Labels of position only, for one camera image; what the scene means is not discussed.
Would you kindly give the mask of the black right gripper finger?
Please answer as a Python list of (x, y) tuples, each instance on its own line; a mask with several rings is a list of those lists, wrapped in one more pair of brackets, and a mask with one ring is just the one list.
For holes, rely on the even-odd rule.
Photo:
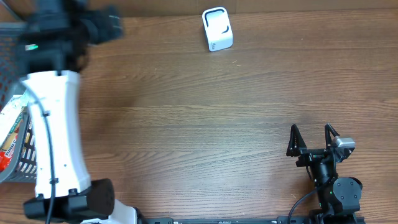
[(302, 138), (302, 135), (296, 124), (291, 126), (290, 140), (287, 147), (286, 156), (298, 157), (302, 154), (302, 150), (306, 150), (307, 145)]
[(327, 123), (325, 125), (325, 144), (326, 147), (331, 146), (332, 138), (331, 137), (336, 137), (339, 136), (340, 134), (333, 128), (333, 126), (330, 123)]

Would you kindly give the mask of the orange spaghetti packet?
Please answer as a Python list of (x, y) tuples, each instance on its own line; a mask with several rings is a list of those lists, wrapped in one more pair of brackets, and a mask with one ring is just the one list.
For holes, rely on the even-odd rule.
[(23, 115), (26, 111), (26, 107), (23, 107), (13, 124), (11, 124), (11, 118), (1, 118), (1, 172), (5, 171), (11, 163), (16, 149), (19, 129), (24, 120)]

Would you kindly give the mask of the clear pouch of brown powder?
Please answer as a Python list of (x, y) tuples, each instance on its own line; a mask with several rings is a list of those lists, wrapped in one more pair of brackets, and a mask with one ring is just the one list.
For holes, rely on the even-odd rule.
[(11, 136), (19, 133), (21, 124), (29, 120), (29, 94), (14, 95), (1, 110), (1, 146)]

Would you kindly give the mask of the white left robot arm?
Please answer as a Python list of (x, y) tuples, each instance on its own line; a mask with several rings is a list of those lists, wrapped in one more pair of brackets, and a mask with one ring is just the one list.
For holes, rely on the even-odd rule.
[(80, 72), (87, 51), (120, 38), (118, 10), (84, 1), (40, 0), (16, 45), (35, 136), (35, 197), (24, 214), (46, 223), (129, 223), (139, 214), (116, 199), (109, 179), (92, 180), (83, 158)]

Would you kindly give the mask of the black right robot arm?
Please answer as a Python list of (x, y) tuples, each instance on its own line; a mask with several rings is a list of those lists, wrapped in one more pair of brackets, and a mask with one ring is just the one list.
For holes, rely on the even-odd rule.
[[(306, 168), (314, 189), (298, 199), (287, 215), (287, 223), (364, 223), (358, 218), (363, 184), (355, 177), (340, 177), (336, 165), (355, 150), (353, 138), (341, 136), (331, 124), (325, 125), (325, 147), (309, 149), (297, 125), (290, 129), (286, 156), (296, 157), (297, 167)], [(307, 198), (317, 195), (319, 209), (306, 217), (295, 217), (295, 209)]]

